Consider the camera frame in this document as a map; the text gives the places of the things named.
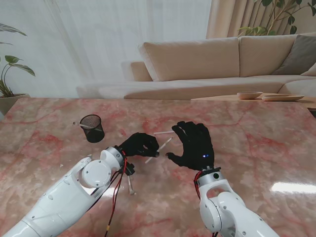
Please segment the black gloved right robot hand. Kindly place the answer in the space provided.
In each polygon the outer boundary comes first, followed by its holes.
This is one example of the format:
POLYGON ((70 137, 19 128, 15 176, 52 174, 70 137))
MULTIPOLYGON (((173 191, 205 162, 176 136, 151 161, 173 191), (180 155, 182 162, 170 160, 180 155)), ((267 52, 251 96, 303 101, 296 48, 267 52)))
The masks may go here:
POLYGON ((180 121, 172 126, 183 145, 181 156, 167 153, 169 160, 178 166, 184 166, 192 170, 202 171, 214 168, 214 150, 208 128, 192 121, 180 121))

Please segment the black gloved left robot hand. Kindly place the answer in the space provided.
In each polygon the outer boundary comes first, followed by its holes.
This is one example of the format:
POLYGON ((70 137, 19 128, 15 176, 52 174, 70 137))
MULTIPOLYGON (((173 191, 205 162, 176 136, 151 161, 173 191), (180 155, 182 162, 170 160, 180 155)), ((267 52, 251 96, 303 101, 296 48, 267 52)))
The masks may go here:
POLYGON ((159 144, 156 137, 146 133, 134 133, 119 145, 126 157, 158 157, 159 144))

